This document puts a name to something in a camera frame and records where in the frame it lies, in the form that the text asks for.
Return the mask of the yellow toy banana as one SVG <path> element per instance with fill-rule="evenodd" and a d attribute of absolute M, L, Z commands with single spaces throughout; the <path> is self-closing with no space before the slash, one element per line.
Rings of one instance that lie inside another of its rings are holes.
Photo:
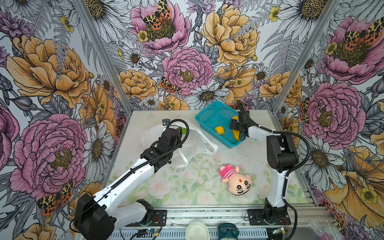
<path fill-rule="evenodd" d="M 238 116 L 235 116 L 232 118 L 233 120 L 238 120 Z M 232 130 L 232 133 L 233 133 L 233 137 L 236 141 L 240 141 L 240 132 L 239 131 L 236 131 L 236 130 Z"/>

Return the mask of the translucent white plastic bag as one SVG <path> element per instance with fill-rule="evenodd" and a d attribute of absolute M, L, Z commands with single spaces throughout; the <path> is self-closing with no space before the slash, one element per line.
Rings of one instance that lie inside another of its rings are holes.
<path fill-rule="evenodd" d="M 190 134 L 182 147 L 174 151 L 171 159 L 172 165 L 176 168 L 186 167 L 192 158 L 197 155 L 214 155 L 219 148 L 196 125 L 190 121 L 186 122 L 189 125 Z M 144 131 L 141 137 L 143 147 L 145 149 L 149 148 L 152 143 L 160 138 L 165 129 L 166 127 L 163 124 L 159 124 Z"/>

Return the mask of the yellow toy fruit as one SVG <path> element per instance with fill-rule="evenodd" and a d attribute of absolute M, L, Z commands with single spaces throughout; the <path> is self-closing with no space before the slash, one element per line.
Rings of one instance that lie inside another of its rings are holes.
<path fill-rule="evenodd" d="M 215 132 L 221 136 L 225 133 L 225 129 L 222 126 L 218 126 L 215 128 Z"/>

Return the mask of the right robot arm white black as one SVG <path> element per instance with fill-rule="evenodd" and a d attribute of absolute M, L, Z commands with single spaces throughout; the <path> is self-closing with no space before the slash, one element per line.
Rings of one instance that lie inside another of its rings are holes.
<path fill-rule="evenodd" d="M 255 123 L 250 112 L 238 111 L 238 119 L 231 120 L 230 129 L 239 131 L 244 137 L 263 141 L 267 146 L 267 162 L 272 169 L 270 192 L 265 199 L 263 219 L 273 224 L 288 216 L 286 190 L 290 173 L 299 162 L 293 137 L 288 132 L 268 129 Z"/>

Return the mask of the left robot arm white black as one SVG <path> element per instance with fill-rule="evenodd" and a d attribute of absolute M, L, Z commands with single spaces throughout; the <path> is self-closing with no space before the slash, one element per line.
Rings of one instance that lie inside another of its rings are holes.
<path fill-rule="evenodd" d="M 107 240 L 115 229 L 149 225 L 154 208 L 147 201 L 140 199 L 125 207 L 120 204 L 142 182 L 172 162 L 174 151 L 182 147 L 189 133 L 186 121 L 171 120 L 159 139 L 144 150 L 128 171 L 94 195 L 81 196 L 71 221 L 76 232 L 87 240 Z"/>

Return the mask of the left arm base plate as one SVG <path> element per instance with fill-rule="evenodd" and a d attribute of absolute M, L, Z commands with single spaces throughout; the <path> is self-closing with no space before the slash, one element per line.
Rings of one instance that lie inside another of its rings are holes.
<path fill-rule="evenodd" d="M 155 209 L 151 216 L 147 214 L 141 222 L 129 224 L 127 227 L 165 227 L 167 223 L 167 214 L 167 210 Z"/>

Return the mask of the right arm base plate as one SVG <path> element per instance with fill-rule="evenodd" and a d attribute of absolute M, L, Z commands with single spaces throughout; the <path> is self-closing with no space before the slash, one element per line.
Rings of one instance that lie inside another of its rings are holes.
<path fill-rule="evenodd" d="M 274 215 L 262 209 L 249 209 L 244 215 L 244 220 L 251 226 L 277 226 L 291 225 L 291 219 L 288 214 Z"/>

